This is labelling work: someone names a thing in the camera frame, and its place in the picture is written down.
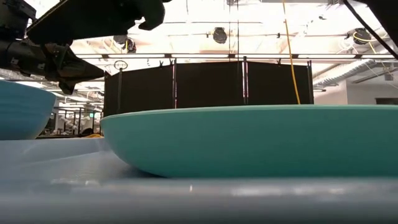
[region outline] black divider panel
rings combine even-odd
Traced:
[[[243,105],[241,62],[177,64],[177,107]]]
[[[294,66],[301,104],[313,98],[307,66]],[[290,65],[248,62],[249,105],[294,105],[297,99]]]
[[[118,110],[118,78],[113,75],[105,78],[104,117],[117,114]]]
[[[118,76],[108,79],[105,87],[105,116],[116,114],[118,107]],[[123,72],[121,113],[172,109],[173,68],[147,68]]]

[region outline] wall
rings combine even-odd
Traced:
[[[348,85],[348,103],[352,105],[375,105],[376,98],[398,98],[398,88],[387,84]]]
[[[316,105],[347,105],[347,85],[342,81],[338,86],[326,87],[326,92],[314,93]]]

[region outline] ceiling light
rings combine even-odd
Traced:
[[[172,54],[173,58],[228,58],[228,54]]]
[[[270,58],[270,59],[279,59],[279,58],[289,58],[288,54],[245,54],[239,55],[239,58]]]
[[[64,95],[61,95],[61,94],[59,94],[59,93],[54,93],[54,92],[51,92],[52,94],[54,94],[55,96],[57,96],[57,97],[61,97],[61,98],[64,98],[65,96]]]
[[[27,86],[31,86],[31,87],[36,87],[36,88],[43,88],[44,85],[37,83],[37,82],[16,82],[22,85],[27,85]]]
[[[311,54],[311,55],[299,55],[299,58],[355,58],[355,54]]]
[[[79,97],[79,96],[68,96],[69,99],[71,100],[76,100],[76,101],[81,101],[81,102],[87,102],[90,101],[89,99]]]
[[[164,54],[109,54],[109,58],[164,58]]]
[[[73,112],[73,111],[67,111],[67,114],[74,114],[75,112]],[[65,110],[59,110],[58,111],[58,114],[60,114],[60,115],[64,115],[65,114]]]
[[[71,103],[60,103],[61,107],[70,107],[70,108],[84,108],[84,105],[74,105]]]
[[[60,90],[60,89],[53,89],[53,90],[47,90],[47,91],[55,92],[55,91],[62,91],[62,90]]]
[[[99,91],[105,91],[105,90],[100,90],[100,89],[82,89],[82,90],[77,90],[81,92],[99,92]]]
[[[76,54],[76,56],[81,59],[103,58],[100,54]]]
[[[78,110],[80,110],[80,108],[74,108],[74,107],[67,107],[67,108],[62,108],[63,110],[67,110],[67,111],[78,111]]]
[[[374,55],[362,55],[362,58],[394,58],[394,56],[388,54],[374,54]]]

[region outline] plate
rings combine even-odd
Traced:
[[[397,176],[398,106],[233,106],[108,116],[120,159],[164,177]]]
[[[35,139],[49,121],[55,95],[0,80],[0,140]]]

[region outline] bowl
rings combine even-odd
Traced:
[[[106,117],[116,155],[164,177],[390,177],[398,106],[234,106]]]
[[[0,80],[0,140],[35,139],[49,121],[55,95]]]

